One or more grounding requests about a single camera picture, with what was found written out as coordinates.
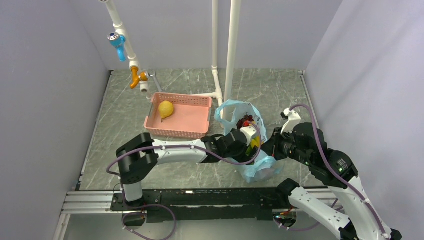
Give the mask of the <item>light blue plastic bag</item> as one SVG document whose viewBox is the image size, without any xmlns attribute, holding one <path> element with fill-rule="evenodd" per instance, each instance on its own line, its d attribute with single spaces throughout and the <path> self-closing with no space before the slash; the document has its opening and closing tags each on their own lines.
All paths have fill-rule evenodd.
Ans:
<svg viewBox="0 0 424 240">
<path fill-rule="evenodd" d="M 230 121 L 221 118 L 224 110 L 233 110 Z M 223 127 L 223 134 L 228 134 L 232 129 L 237 128 L 237 122 L 245 115 L 251 115 L 254 124 L 258 127 L 261 141 L 265 143 L 267 137 L 266 126 L 259 110 L 250 102 L 239 100 L 227 100 L 215 111 L 214 119 Z M 278 166 L 274 157 L 268 156 L 263 150 L 251 165 L 235 165 L 235 169 L 240 173 L 243 179 L 248 183 L 264 182 L 282 172 L 283 166 Z"/>
</svg>

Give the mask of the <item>yellow fake pear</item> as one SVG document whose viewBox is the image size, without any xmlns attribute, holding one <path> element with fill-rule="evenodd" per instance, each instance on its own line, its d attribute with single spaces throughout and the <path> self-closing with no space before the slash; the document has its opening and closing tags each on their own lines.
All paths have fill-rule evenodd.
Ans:
<svg viewBox="0 0 424 240">
<path fill-rule="evenodd" d="M 158 112 L 162 120 L 170 117 L 174 113 L 174 105 L 170 101 L 162 101 L 158 106 Z"/>
</svg>

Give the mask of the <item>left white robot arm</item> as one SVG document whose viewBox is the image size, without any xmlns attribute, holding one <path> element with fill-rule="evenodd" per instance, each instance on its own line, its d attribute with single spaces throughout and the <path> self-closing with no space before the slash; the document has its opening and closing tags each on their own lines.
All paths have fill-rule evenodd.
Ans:
<svg viewBox="0 0 424 240">
<path fill-rule="evenodd" d="M 131 210 L 144 203 L 142 181 L 157 165 L 170 163 L 248 165 L 259 155 L 262 139 L 252 126 L 192 141 L 162 141 L 141 133 L 116 150 L 124 204 Z"/>
</svg>

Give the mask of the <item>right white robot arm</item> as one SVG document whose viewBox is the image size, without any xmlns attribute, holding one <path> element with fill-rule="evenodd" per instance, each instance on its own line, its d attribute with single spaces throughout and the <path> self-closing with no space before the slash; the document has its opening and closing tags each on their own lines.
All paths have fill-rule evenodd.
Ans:
<svg viewBox="0 0 424 240">
<path fill-rule="evenodd" d="M 291 132 L 275 128 L 262 149 L 276 160 L 286 158 L 308 167 L 341 203 L 344 213 L 320 200 L 307 196 L 307 191 L 293 179 L 276 187 L 275 200 L 282 207 L 290 205 L 303 210 L 339 240 L 400 240 L 402 234 L 381 220 L 374 209 L 348 155 L 327 147 L 323 132 L 314 123 L 299 123 Z"/>
</svg>

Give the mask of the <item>yellow fake banana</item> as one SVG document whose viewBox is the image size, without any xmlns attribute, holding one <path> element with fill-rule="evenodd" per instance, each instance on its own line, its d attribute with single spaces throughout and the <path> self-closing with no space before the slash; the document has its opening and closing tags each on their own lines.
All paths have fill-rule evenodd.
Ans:
<svg viewBox="0 0 424 240">
<path fill-rule="evenodd" d="M 259 148 L 261 146 L 261 143 L 262 142 L 260 136 L 256 136 L 255 138 L 251 139 L 249 146 L 251 147 L 251 149 Z"/>
</svg>

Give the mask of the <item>dark fake grapes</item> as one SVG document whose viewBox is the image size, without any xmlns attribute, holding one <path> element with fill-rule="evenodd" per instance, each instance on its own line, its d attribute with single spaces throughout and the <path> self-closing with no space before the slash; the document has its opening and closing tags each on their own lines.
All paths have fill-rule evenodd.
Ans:
<svg viewBox="0 0 424 240">
<path fill-rule="evenodd" d="M 255 121 L 254 121 L 253 116 L 246 114 L 241 119 L 238 120 L 236 127 L 239 130 L 241 128 L 248 127 L 250 125 L 250 123 L 254 123 L 254 122 Z"/>
</svg>

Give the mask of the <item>pink plastic basket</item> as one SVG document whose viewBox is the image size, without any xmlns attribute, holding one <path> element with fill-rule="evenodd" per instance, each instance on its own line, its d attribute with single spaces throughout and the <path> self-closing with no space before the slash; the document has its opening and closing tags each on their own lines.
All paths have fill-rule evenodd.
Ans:
<svg viewBox="0 0 424 240">
<path fill-rule="evenodd" d="M 164 120 L 159 105 L 168 101 L 173 113 Z M 200 139 L 209 131 L 212 98 L 209 96 L 156 92 L 152 95 L 149 115 L 144 128 L 155 136 Z"/>
</svg>

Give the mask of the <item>silver wrench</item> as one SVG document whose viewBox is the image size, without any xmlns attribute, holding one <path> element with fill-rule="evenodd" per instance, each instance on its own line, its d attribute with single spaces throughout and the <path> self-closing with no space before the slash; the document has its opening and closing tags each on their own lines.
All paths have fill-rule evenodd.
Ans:
<svg viewBox="0 0 424 240">
<path fill-rule="evenodd" d="M 157 91 L 158 92 L 163 92 L 163 89 L 162 89 L 162 87 L 161 87 L 161 85 L 160 85 L 160 83 L 159 83 L 159 81 L 157 79 L 156 72 L 154 70 L 152 70 L 148 74 L 149 74 L 150 78 L 153 79 L 153 82 L 156 85 Z"/>
</svg>

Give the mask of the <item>orange plastic faucet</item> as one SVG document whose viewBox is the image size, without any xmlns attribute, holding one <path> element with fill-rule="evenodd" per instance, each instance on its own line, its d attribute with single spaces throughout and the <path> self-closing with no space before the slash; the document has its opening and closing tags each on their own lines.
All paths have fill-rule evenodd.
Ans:
<svg viewBox="0 0 424 240">
<path fill-rule="evenodd" d="M 130 71 L 131 71 L 131 83 L 129 85 L 129 87 L 131 89 L 134 89 L 140 82 L 147 82 L 148 79 L 148 74 L 145 71 L 142 71 L 140 74 L 138 74 L 139 68 L 137 66 L 131 66 L 130 67 Z"/>
</svg>

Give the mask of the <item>blue plastic faucet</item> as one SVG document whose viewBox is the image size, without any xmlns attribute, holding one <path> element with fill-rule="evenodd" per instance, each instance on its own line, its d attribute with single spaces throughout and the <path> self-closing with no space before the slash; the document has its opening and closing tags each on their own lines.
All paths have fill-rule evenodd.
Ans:
<svg viewBox="0 0 424 240">
<path fill-rule="evenodd" d="M 126 61 L 125 41 L 126 38 L 118 32 L 112 32 L 107 36 L 109 43 L 115 48 L 117 56 L 121 62 Z"/>
</svg>

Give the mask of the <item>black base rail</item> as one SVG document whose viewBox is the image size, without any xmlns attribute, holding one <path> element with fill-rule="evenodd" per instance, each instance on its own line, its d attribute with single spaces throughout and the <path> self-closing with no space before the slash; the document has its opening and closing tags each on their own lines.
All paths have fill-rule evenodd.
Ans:
<svg viewBox="0 0 424 240">
<path fill-rule="evenodd" d="M 113 194 L 112 212 L 146 213 L 147 223 L 164 221 L 256 219 L 270 221 L 286 212 L 288 201 L 274 187 L 145 189 L 143 198 L 124 204 L 120 192 Z"/>
</svg>

